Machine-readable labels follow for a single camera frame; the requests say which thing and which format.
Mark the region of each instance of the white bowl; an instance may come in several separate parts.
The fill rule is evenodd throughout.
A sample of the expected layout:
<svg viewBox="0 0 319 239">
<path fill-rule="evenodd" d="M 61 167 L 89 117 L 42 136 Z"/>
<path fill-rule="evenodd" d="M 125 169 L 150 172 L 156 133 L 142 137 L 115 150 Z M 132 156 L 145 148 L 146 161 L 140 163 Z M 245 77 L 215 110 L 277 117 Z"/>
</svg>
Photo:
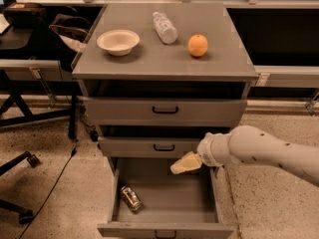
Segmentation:
<svg viewBox="0 0 319 239">
<path fill-rule="evenodd" d="M 102 34 L 98 46 L 114 56 L 127 55 L 140 41 L 137 33 L 129 30 L 113 30 Z"/>
</svg>

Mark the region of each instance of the orange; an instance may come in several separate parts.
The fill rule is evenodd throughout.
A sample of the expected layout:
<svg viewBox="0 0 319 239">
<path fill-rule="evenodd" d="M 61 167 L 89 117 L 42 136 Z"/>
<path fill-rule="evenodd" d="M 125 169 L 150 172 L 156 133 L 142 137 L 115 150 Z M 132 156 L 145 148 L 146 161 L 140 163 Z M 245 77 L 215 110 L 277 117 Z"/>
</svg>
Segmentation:
<svg viewBox="0 0 319 239">
<path fill-rule="evenodd" d="M 208 48 L 207 39 L 203 35 L 193 35 L 188 41 L 188 51 L 194 57 L 203 56 Z"/>
</svg>

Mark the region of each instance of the plastic bottle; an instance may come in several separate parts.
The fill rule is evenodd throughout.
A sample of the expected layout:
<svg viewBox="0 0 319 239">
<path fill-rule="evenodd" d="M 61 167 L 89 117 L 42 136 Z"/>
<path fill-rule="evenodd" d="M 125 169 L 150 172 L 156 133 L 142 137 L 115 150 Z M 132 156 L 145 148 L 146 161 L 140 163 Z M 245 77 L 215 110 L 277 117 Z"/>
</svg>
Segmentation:
<svg viewBox="0 0 319 239">
<path fill-rule="evenodd" d="M 165 44 L 172 44 L 177 39 L 177 29 L 165 13 L 154 12 L 154 28 Z"/>
</svg>

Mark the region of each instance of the concrete floor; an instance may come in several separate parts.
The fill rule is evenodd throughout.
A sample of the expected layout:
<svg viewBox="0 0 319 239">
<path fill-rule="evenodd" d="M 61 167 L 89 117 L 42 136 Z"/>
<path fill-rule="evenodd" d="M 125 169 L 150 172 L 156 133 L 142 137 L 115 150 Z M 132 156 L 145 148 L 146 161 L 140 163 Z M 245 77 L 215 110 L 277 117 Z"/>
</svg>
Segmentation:
<svg viewBox="0 0 319 239">
<path fill-rule="evenodd" d="M 4 118 L 16 114 L 13 109 Z M 309 116 L 304 104 L 250 102 L 241 124 L 319 146 L 319 118 Z M 68 125 L 68 119 L 54 119 L 0 128 L 0 164 L 25 150 L 42 161 L 36 168 L 23 161 L 2 175 L 1 199 L 38 212 L 74 147 Z M 112 173 L 81 123 L 77 132 L 76 155 L 21 238 L 101 238 L 97 224 L 107 221 Z M 235 228 L 231 239 L 319 236 L 319 188 L 279 168 L 228 165 L 218 173 L 216 193 L 221 221 Z M 17 214 L 0 210 L 0 238 L 19 238 L 26 227 L 19 225 Z"/>
</svg>

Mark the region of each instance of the silver can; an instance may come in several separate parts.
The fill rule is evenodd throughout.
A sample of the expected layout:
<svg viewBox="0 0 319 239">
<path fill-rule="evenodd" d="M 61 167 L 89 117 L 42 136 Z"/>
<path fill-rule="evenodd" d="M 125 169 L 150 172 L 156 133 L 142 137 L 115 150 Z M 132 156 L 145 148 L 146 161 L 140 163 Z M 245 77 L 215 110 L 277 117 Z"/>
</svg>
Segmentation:
<svg viewBox="0 0 319 239">
<path fill-rule="evenodd" d="M 142 202 L 136 193 L 128 186 L 123 186 L 120 190 L 121 199 L 129 206 L 130 210 L 136 212 L 141 209 Z"/>
</svg>

